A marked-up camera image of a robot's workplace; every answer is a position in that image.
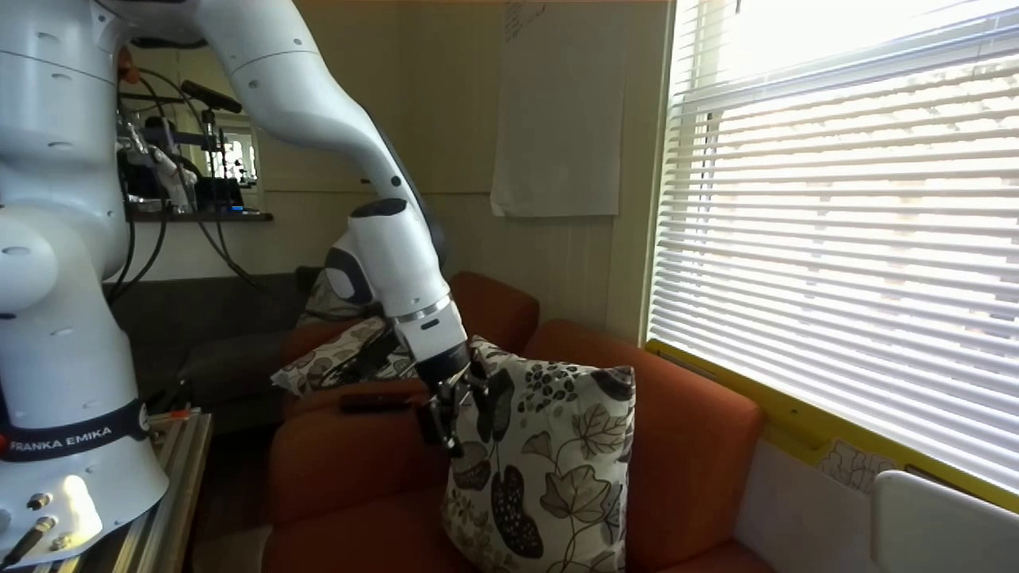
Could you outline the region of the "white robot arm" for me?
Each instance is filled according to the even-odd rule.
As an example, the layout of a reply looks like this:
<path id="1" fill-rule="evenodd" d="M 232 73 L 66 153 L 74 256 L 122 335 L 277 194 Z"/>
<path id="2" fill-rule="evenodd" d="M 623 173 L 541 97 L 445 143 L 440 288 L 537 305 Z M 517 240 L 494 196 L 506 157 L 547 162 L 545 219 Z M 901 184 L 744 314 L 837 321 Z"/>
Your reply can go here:
<path id="1" fill-rule="evenodd" d="M 470 352 L 428 214 L 371 116 L 342 90 L 292 0 L 0 0 L 0 557 L 71 561 L 151 512 L 151 445 L 104 281 L 127 261 L 119 55 L 204 44 L 248 116 L 348 157 L 374 201 L 342 237 L 348 298 L 391 317 L 437 411 Z"/>

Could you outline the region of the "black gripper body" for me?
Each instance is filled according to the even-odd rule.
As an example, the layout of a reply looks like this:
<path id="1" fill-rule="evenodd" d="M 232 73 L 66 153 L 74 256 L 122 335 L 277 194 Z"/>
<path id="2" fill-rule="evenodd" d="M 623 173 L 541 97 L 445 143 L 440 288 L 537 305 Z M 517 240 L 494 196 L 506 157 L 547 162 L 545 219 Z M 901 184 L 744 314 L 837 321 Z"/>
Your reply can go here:
<path id="1" fill-rule="evenodd" d="M 428 404 L 416 411 L 416 420 L 428 436 L 437 436 L 429 411 L 455 414 L 464 404 L 489 408 L 494 385 L 483 370 L 483 352 L 477 348 L 455 348 L 440 357 L 429 357 L 416 366 L 421 382 L 428 385 Z"/>

